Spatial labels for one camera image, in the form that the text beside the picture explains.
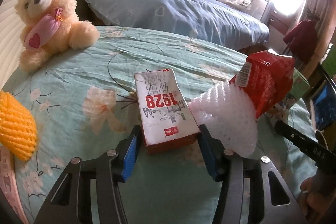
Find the bed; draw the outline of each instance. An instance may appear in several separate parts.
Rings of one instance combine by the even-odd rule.
[[[140,124],[134,73],[172,68],[190,101],[218,81],[231,79],[246,58],[178,34],[97,28],[100,38],[94,46],[55,56],[33,75],[17,69],[3,88],[31,110],[38,127],[39,144],[33,157],[27,163],[15,159],[18,193],[30,223],[71,158],[96,158],[115,148]],[[302,100],[290,114],[289,124],[313,138]],[[258,140],[251,157],[268,155],[297,196],[300,183],[315,174],[314,163],[276,135],[264,116],[258,121]],[[92,211],[98,223],[94,185],[92,181]],[[133,175],[120,185],[130,224],[211,223],[220,189],[221,184],[207,174],[197,143],[156,155],[148,155],[142,147]],[[247,212],[245,203],[242,223]]]
[[[268,40],[271,2],[252,0],[248,9],[216,0],[86,0],[105,25],[182,34],[239,50]]]

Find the red plastic bag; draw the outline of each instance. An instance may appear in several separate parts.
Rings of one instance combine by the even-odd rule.
[[[294,58],[273,50],[257,52],[246,58],[230,83],[241,87],[253,101],[256,118],[281,101],[293,85]]]

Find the beige teddy bear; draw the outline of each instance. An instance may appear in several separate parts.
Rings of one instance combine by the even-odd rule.
[[[93,45],[99,32],[88,21],[79,21],[76,0],[18,0],[17,14],[26,24],[21,41],[26,48],[20,68],[31,72],[54,54]]]

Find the metal screw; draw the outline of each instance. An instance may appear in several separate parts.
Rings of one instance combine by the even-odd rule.
[[[115,156],[117,154],[116,150],[109,150],[106,152],[106,155],[109,157]]]
[[[78,157],[76,157],[76,158],[73,158],[73,159],[71,160],[71,163],[72,163],[72,164],[78,164],[80,161],[81,161],[81,159],[78,158]]]
[[[267,156],[262,156],[262,157],[261,157],[261,161],[267,164],[267,163],[269,163],[271,160],[270,160],[269,157],[267,157]]]
[[[225,149],[224,150],[224,154],[226,156],[232,156],[234,154],[233,150],[232,149]]]

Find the blue gripper pad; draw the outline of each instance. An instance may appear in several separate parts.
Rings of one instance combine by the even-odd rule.
[[[213,180],[216,179],[217,173],[216,173],[216,158],[213,154],[212,148],[205,138],[204,134],[201,133],[198,137],[198,145],[201,149],[201,153],[203,156],[203,160],[205,163],[205,166],[207,168],[208,174],[213,178]]]
[[[125,154],[124,167],[121,173],[124,182],[126,182],[126,180],[132,175],[132,171],[134,169],[135,162],[137,160],[137,141],[138,136],[134,136]]]

